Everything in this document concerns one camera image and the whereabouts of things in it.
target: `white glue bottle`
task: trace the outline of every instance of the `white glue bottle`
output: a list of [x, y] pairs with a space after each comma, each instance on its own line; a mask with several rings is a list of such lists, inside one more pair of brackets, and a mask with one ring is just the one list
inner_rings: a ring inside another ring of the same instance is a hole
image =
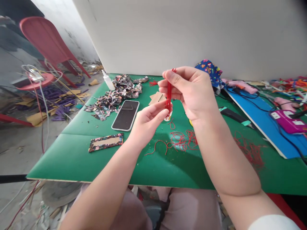
[[105, 80], [106, 85], [109, 87], [110, 90], [112, 90], [112, 91], [115, 90], [115, 87], [113, 85], [111, 78], [103, 70], [101, 70], [101, 71], [103, 73], [103, 79]]

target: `green table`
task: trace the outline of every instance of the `green table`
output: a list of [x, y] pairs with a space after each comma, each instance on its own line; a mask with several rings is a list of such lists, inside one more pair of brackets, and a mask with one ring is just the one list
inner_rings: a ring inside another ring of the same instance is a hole
[[[141, 77], [143, 76], [131, 75], [133, 79]], [[150, 81], [161, 79], [157, 76], [149, 77], [151, 78]], [[93, 96], [100, 97], [107, 90], [107, 85], [103, 83]], [[151, 101], [149, 96], [156, 91], [158, 91], [158, 86], [150, 87], [149, 82], [143, 84], [143, 93], [140, 94], [139, 98], [134, 99], [140, 102], [139, 110], [148, 106]], [[93, 104], [95, 101], [96, 99], [91, 98], [86, 104]], [[217, 98], [217, 102], [219, 106], [226, 106], [245, 116], [236, 105], [221, 98]], [[157, 128], [153, 139], [143, 149], [138, 158], [130, 184], [214, 189], [198, 150], [177, 152], [174, 148], [171, 148], [165, 155], [165, 144], [158, 142], [154, 154], [144, 156], [146, 153], [153, 152], [157, 140], [169, 142], [170, 132], [179, 131], [185, 134], [187, 129], [192, 129], [181, 102], [175, 100], [173, 105], [172, 118], [176, 128], [171, 130], [170, 125], [165, 121]], [[119, 146], [88, 153], [91, 139], [119, 132], [111, 129], [116, 113], [111, 113], [105, 121], [99, 121], [91, 114], [93, 113], [81, 109], [32, 168], [27, 178], [93, 181]], [[307, 183], [305, 182], [307, 168], [301, 159], [283, 159], [269, 142], [262, 139], [263, 136], [258, 130], [244, 127], [228, 117], [224, 118], [233, 135], [235, 131], [239, 131], [245, 138], [252, 140], [254, 144], [267, 146], [262, 148], [262, 159], [265, 167], [259, 172], [262, 187], [266, 193], [307, 195]], [[130, 132], [124, 132], [124, 141], [129, 134]]]

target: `magenta device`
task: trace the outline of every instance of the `magenta device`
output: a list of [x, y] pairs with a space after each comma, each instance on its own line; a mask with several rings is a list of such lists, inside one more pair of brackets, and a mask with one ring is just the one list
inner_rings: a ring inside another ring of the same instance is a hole
[[271, 116], [289, 134], [303, 134], [307, 132], [307, 124], [301, 119], [292, 119], [289, 115], [294, 114], [291, 110], [277, 110], [271, 112]]
[[231, 87], [236, 85], [242, 86], [244, 87], [243, 90], [248, 92], [249, 94], [254, 94], [258, 92], [258, 89], [246, 84], [244, 81], [229, 81], [227, 84]]

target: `phone screen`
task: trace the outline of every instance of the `phone screen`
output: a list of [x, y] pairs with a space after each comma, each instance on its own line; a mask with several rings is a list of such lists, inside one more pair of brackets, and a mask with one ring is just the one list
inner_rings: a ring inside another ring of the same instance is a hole
[[124, 101], [117, 117], [112, 125], [112, 129], [130, 130], [135, 114], [138, 110], [138, 101]]

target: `blue cutting mat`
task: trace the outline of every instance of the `blue cutting mat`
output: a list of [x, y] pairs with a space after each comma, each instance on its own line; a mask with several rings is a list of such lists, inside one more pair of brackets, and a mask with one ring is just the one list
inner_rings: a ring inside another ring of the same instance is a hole
[[[262, 130], [262, 133], [267, 136], [270, 142], [275, 145], [274, 147], [280, 153], [281, 156], [291, 159], [295, 157], [300, 157], [296, 148], [291, 145], [280, 133], [278, 130], [278, 125], [276, 121], [271, 117], [268, 112], [264, 112], [258, 109], [254, 104], [246, 100], [245, 98], [237, 95], [235, 93], [231, 93], [227, 91], [236, 103], [245, 111], [245, 113], [254, 121], [255, 124]], [[250, 94], [241, 91], [241, 94], [246, 95], [248, 97], [253, 97]], [[265, 102], [261, 97], [257, 97], [255, 99], [249, 99], [258, 105], [260, 108], [264, 110], [271, 110], [273, 107], [270, 106], [267, 102]], [[282, 133], [292, 141], [301, 152], [307, 156], [307, 139], [301, 134], [288, 134], [281, 128]]]

